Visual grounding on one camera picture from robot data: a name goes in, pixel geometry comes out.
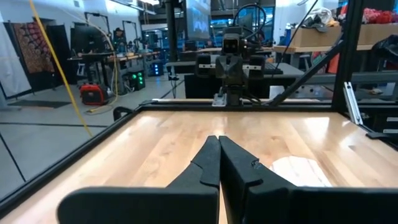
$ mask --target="screen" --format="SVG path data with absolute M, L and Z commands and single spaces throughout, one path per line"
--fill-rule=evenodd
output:
M 187 0 L 186 35 L 189 40 L 210 39 L 211 0 Z

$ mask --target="gray floor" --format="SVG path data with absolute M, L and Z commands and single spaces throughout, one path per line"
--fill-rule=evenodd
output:
M 177 89 L 179 98 L 185 97 L 183 84 Z M 79 99 L 79 91 L 71 86 L 80 113 L 89 125 L 108 126 L 113 122 L 112 110 L 105 107 L 100 114 L 87 115 L 85 111 L 93 107 L 85 106 Z M 144 100 L 160 98 L 172 89 L 167 77 L 147 79 L 146 87 L 127 96 L 120 97 L 113 105 L 136 108 Z M 173 98 L 169 93 L 165 98 Z M 66 88 L 60 86 L 36 95 L 23 97 L 24 100 L 70 101 Z M 41 123 L 41 124 L 81 124 L 72 105 L 57 109 L 23 108 L 21 111 L 0 112 L 0 123 Z M 104 128 L 90 128 L 98 134 Z M 5 139 L 12 155 L 29 180 L 52 165 L 63 156 L 82 145 L 90 137 L 82 127 L 38 126 L 0 124 L 0 133 Z M 23 183 L 17 168 L 3 143 L 0 142 L 0 199 Z

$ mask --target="tapestry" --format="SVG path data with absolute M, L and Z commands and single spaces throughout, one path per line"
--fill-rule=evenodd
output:
M 13 25 L 28 72 L 54 72 L 49 47 L 37 22 Z

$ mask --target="red machine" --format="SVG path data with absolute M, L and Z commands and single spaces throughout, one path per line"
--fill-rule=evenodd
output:
M 84 105 L 103 106 L 109 103 L 109 95 L 105 86 L 84 84 L 80 87 L 81 102 Z

